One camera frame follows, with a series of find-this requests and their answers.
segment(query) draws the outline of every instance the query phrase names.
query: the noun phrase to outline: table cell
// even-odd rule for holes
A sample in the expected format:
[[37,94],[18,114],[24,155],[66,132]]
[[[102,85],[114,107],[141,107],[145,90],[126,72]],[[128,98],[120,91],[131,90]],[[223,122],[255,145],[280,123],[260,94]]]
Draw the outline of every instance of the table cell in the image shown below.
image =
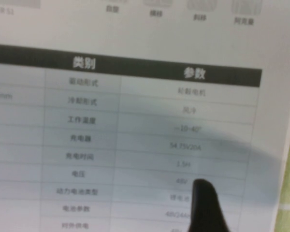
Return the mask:
[[116,167],[245,179],[244,162],[118,151]]
[[45,109],[45,126],[70,129],[117,131],[117,113],[73,109]]
[[[191,191],[114,186],[113,201],[190,208]],[[220,195],[219,202],[222,210],[225,212],[239,213],[241,211],[242,197]]]
[[119,108],[119,96],[118,94],[46,89],[45,105],[117,112]]
[[242,196],[244,194],[244,180],[162,171],[116,168],[114,184],[191,191],[193,181],[197,178],[210,181],[215,186],[218,194],[234,196]]
[[251,124],[253,106],[121,95],[120,112]]
[[41,184],[0,181],[0,199],[40,200]]
[[[113,203],[112,217],[190,223],[190,208],[146,204]],[[239,215],[224,212],[227,224],[237,227]]]
[[43,128],[0,125],[0,143],[42,145]]
[[257,105],[259,92],[257,87],[166,81],[140,77],[123,77],[121,83],[121,93],[126,94],[229,104]]
[[42,147],[0,145],[0,162],[41,164]]
[[46,71],[47,88],[120,93],[120,79],[118,75],[109,74],[64,70]]
[[243,143],[127,133],[118,133],[117,149],[236,161],[247,161],[249,155],[249,148]]
[[39,232],[40,202],[0,200],[0,231]]
[[43,106],[44,89],[0,85],[0,103]]
[[113,168],[80,166],[43,166],[44,182],[112,184]]
[[119,115],[119,132],[175,135],[250,143],[252,125],[165,116]]
[[108,218],[42,217],[41,232],[109,232]]
[[0,105],[0,124],[43,126],[43,107]]
[[45,217],[110,217],[111,203],[42,201],[41,216]]
[[44,73],[40,68],[0,64],[0,84],[44,87]]
[[189,223],[112,218],[110,232],[186,232]]
[[115,151],[44,147],[43,164],[114,167]]
[[112,185],[42,183],[43,200],[107,202],[112,197]]
[[115,132],[44,129],[44,145],[115,149]]
[[40,182],[41,166],[0,163],[0,180]]

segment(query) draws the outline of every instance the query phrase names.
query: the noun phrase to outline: specification table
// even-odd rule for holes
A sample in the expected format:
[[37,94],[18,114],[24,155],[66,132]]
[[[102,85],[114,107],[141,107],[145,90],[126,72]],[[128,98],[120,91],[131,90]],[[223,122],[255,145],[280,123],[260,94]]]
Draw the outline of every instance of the specification table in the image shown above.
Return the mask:
[[0,231],[237,231],[261,70],[0,46]]

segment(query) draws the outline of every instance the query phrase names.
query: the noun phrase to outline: white paper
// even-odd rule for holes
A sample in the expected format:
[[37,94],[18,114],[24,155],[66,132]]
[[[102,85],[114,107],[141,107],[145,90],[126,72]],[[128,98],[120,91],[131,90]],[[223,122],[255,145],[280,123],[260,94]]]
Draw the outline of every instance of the white paper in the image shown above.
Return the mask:
[[0,44],[0,231],[185,232],[196,178],[232,232],[274,230],[290,0],[5,0]]

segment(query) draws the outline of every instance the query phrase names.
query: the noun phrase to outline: black header bar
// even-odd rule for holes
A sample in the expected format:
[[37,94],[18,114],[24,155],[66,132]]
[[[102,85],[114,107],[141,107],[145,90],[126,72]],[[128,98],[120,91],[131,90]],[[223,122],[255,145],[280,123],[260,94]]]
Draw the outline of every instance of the black header bar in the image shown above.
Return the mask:
[[262,70],[0,45],[0,63],[165,80],[259,87]]

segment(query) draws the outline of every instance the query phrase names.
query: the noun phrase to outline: parameter column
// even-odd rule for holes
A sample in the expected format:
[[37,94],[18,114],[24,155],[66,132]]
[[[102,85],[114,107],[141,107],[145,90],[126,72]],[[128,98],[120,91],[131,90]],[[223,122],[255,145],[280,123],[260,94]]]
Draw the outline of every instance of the parameter column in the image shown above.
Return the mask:
[[259,88],[179,78],[122,78],[111,232],[187,231],[196,178],[238,226]]

